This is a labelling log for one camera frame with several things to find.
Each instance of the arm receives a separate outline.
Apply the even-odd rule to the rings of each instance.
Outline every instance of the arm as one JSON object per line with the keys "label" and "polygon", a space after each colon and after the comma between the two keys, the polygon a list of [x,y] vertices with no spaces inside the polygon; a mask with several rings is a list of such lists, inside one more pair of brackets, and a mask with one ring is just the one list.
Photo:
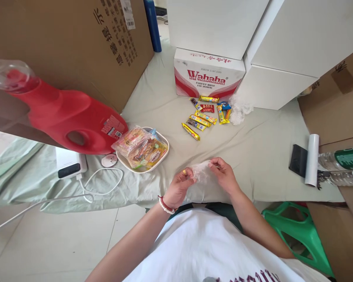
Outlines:
{"label": "arm", "polygon": [[[188,187],[196,182],[193,172],[186,168],[177,174],[170,184],[163,200],[173,209],[179,208],[186,196]],[[143,218],[106,254],[86,282],[116,282],[126,278],[148,255],[154,241],[169,219],[159,203],[148,211]]]}
{"label": "arm", "polygon": [[245,235],[270,250],[276,256],[284,259],[293,259],[294,256],[289,247],[239,188],[231,166],[220,157],[217,157],[211,160],[209,167],[217,176],[220,186],[229,194]]}

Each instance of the beaded bracelet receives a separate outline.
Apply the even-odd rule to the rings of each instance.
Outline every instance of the beaded bracelet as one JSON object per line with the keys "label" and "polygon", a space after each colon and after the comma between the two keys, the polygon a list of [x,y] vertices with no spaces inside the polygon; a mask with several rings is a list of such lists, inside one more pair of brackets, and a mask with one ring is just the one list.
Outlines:
{"label": "beaded bracelet", "polygon": [[164,200],[163,200],[163,196],[162,197],[158,196],[158,198],[159,198],[158,202],[160,203],[160,205],[161,205],[161,207],[163,208],[164,211],[166,211],[169,214],[174,214],[175,213],[175,211],[176,211],[175,209],[171,209],[171,208],[169,208],[168,206],[165,205]]}

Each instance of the hand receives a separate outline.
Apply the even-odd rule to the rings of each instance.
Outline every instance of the hand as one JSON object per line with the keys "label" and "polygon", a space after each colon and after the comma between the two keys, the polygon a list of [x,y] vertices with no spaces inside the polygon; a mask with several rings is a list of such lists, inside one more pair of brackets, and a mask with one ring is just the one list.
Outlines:
{"label": "hand", "polygon": [[218,184],[232,197],[241,192],[238,182],[235,179],[233,169],[220,157],[211,159],[208,164],[211,171],[217,176]]}
{"label": "hand", "polygon": [[193,178],[193,171],[191,168],[185,168],[186,174],[181,171],[174,176],[173,181],[170,184],[169,189],[163,197],[166,206],[172,209],[177,209],[181,206],[186,197],[188,187],[196,182]]}

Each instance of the white bowl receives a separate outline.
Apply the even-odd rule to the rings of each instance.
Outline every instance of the white bowl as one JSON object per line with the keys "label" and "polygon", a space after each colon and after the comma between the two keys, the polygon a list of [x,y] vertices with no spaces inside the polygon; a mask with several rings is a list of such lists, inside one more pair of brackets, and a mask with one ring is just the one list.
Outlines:
{"label": "white bowl", "polygon": [[[143,129],[145,129],[146,131],[149,132],[153,128],[151,128],[151,127],[143,127]],[[142,166],[142,167],[137,168],[137,169],[134,170],[133,168],[131,168],[131,166],[130,166],[129,162],[127,161],[127,159],[124,156],[122,156],[119,152],[116,152],[118,160],[122,163],[122,165],[124,165],[130,171],[132,171],[134,173],[139,173],[139,174],[146,173],[146,172],[151,172],[153,169],[155,169],[162,162],[162,160],[167,156],[167,154],[169,153],[169,149],[170,149],[169,141],[167,141],[167,139],[161,133],[159,133],[158,131],[156,131],[156,132],[157,132],[157,134],[158,134],[158,136],[160,138],[160,141],[167,145],[167,151],[162,156],[162,158],[151,169],[145,170],[146,167]]]}

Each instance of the green label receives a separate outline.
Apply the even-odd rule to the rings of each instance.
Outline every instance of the green label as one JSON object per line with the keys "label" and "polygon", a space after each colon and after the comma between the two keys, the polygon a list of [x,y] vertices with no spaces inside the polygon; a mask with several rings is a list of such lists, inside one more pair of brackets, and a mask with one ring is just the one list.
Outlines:
{"label": "green label", "polygon": [[353,148],[336,151],[335,159],[343,168],[353,170]]}

